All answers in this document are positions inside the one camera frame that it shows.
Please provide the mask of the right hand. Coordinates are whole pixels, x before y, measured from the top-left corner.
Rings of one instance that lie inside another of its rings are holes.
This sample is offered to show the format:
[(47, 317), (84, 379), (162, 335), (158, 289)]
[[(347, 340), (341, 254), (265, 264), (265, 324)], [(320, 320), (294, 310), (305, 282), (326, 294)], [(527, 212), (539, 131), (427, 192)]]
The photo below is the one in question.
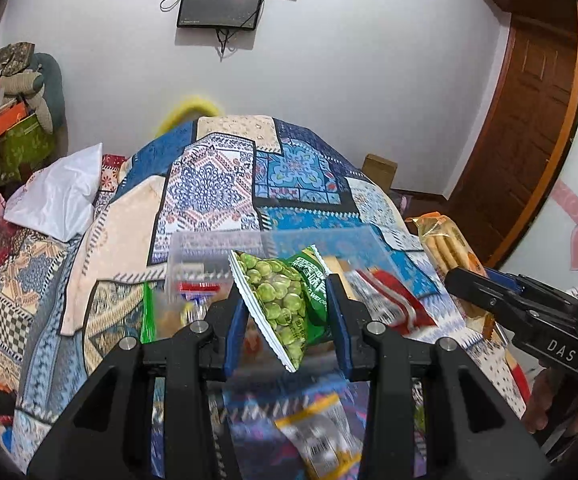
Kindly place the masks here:
[[(550, 409), (554, 394), (559, 389), (559, 375), (552, 368), (544, 368), (535, 378), (532, 394), (526, 404), (526, 410), (521, 418), (523, 425), (530, 434), (543, 430), (548, 424), (547, 411)], [(578, 434), (578, 414), (566, 427), (564, 435), (572, 437)]]

